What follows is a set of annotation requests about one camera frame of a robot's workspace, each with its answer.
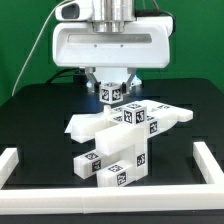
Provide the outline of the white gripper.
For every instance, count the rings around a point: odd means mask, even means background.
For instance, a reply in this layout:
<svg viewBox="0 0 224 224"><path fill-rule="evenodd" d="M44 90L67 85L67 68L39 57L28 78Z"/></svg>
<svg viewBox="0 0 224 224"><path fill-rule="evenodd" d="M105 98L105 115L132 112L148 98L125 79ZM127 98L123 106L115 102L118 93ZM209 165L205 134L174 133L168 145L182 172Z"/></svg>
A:
<svg viewBox="0 0 224 224"><path fill-rule="evenodd" d="M174 19L158 11L136 12L132 1L69 1L58 6L53 60L61 66L86 67L87 87L98 93L95 68L128 68L123 94L131 91L135 68L164 68L170 61Z"/></svg>

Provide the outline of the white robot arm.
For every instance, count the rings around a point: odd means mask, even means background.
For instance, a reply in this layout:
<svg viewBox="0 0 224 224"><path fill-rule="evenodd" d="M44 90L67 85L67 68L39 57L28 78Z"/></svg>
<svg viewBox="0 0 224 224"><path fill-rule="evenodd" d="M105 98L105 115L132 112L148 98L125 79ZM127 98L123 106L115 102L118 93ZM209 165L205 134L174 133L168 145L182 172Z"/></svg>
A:
<svg viewBox="0 0 224 224"><path fill-rule="evenodd" d="M138 68L170 62L175 18L154 7L137 10L135 0L70 0L58 6L53 61L84 71L94 92L107 82L128 89Z"/></svg>

